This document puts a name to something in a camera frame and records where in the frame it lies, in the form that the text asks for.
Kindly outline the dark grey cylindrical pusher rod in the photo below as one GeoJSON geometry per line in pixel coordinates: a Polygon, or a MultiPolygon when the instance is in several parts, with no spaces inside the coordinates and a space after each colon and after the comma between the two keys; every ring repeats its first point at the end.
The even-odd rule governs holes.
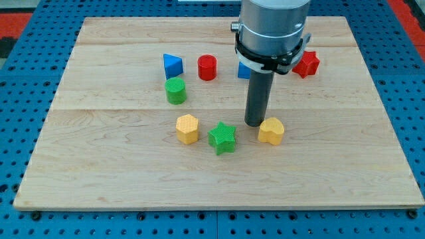
{"type": "Polygon", "coordinates": [[[251,70],[244,121],[258,127],[265,118],[274,73],[259,73],[251,70]]]}

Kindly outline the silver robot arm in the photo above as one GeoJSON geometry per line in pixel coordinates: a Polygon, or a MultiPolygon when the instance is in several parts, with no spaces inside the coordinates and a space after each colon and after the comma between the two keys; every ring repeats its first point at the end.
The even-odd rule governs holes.
{"type": "Polygon", "coordinates": [[[274,74],[285,75],[303,56],[311,35],[303,34],[310,0],[242,0],[230,29],[235,52],[250,69],[244,121],[258,127],[265,118],[274,74]]]}

